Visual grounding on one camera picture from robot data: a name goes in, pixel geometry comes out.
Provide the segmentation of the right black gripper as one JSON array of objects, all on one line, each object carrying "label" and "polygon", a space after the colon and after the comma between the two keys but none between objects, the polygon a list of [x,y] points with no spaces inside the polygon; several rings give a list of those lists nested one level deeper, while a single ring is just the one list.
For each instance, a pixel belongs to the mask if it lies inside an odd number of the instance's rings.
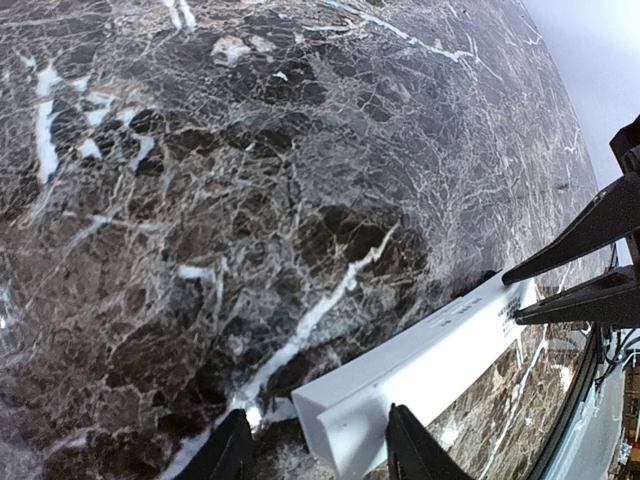
[{"label": "right black gripper", "polygon": [[[502,275],[511,285],[593,253],[623,237],[639,237],[639,117],[609,142],[622,176],[598,192],[552,241]],[[618,267],[513,314],[518,325],[595,322],[639,327],[639,268]]]}]

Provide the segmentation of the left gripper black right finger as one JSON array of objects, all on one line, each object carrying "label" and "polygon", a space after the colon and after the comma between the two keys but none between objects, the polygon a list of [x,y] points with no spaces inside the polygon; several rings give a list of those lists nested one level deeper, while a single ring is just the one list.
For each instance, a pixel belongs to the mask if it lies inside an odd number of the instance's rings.
[{"label": "left gripper black right finger", "polygon": [[472,480],[406,405],[391,405],[385,439],[392,480]]}]

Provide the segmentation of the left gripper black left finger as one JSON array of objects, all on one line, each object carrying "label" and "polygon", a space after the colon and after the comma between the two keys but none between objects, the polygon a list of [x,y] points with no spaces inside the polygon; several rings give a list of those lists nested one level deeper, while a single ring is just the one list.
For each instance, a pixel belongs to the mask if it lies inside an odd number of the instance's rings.
[{"label": "left gripper black left finger", "polygon": [[254,438],[244,409],[232,410],[176,479],[241,480],[250,477]]}]

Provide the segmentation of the white remote control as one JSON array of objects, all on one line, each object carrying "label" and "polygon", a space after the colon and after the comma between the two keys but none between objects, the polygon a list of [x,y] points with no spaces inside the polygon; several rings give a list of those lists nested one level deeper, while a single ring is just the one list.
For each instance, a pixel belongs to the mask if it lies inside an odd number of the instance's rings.
[{"label": "white remote control", "polygon": [[312,456],[338,479],[361,479],[387,457],[392,405],[427,425],[519,337],[515,311],[535,283],[495,275],[383,344],[295,389],[291,396]]}]

